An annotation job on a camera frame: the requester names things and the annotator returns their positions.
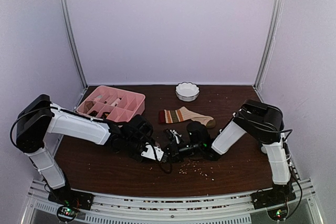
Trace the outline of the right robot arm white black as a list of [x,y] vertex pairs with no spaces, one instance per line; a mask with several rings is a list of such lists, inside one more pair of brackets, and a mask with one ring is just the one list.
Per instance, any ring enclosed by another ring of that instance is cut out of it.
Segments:
[[189,143],[175,130],[164,130],[169,144],[165,148],[172,162],[182,161],[185,156],[200,153],[204,159],[217,161],[243,136],[249,135],[264,149],[272,172],[269,199],[279,204],[289,196],[291,186],[291,161],[287,138],[292,133],[285,129],[282,111],[273,105],[246,100],[233,113],[229,122],[215,138],[210,137],[205,125],[191,122],[187,125]]

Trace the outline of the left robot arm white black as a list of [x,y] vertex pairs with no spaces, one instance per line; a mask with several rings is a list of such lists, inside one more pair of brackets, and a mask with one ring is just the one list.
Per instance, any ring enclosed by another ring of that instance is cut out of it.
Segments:
[[46,147],[46,134],[70,136],[102,146],[109,143],[138,160],[146,158],[158,163],[167,160],[152,138],[152,124],[143,116],[137,114],[127,122],[91,118],[62,108],[52,103],[48,95],[41,94],[17,116],[9,137],[11,143],[28,156],[64,205],[75,201],[75,192]]

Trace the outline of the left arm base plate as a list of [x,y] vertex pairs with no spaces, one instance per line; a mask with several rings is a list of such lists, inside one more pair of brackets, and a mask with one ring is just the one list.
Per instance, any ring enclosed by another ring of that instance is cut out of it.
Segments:
[[94,198],[93,194],[73,190],[68,182],[58,189],[53,189],[48,184],[46,186],[49,189],[49,201],[75,209],[91,209]]

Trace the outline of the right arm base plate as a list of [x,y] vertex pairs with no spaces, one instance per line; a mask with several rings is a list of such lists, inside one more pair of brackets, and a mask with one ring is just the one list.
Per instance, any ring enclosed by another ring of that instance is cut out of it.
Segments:
[[291,190],[272,188],[269,190],[258,190],[252,193],[251,200],[254,209],[268,208],[276,205],[283,205],[288,201],[296,199],[296,194]]

